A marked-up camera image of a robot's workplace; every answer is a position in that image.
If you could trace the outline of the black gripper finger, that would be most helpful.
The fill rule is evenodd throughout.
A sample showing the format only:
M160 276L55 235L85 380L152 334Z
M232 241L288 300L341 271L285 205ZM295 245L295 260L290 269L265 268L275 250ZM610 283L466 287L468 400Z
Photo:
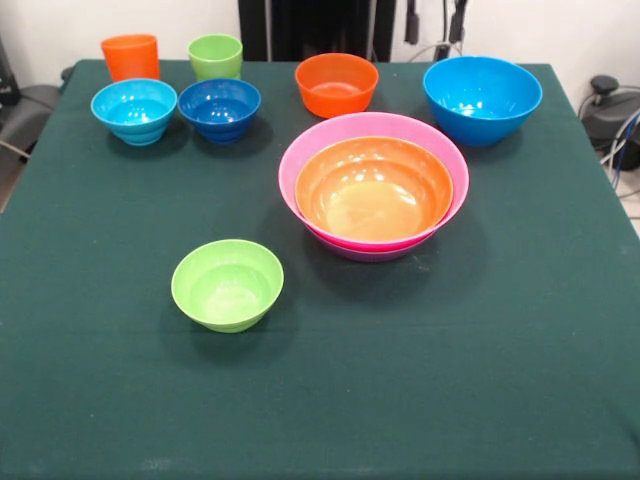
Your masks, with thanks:
M448 41L450 44L456 44L463 40L467 4L468 0L456 0L454 2L455 10L449 24Z
M409 45L417 45L419 41L419 14L416 10L416 1L406 1L404 42Z

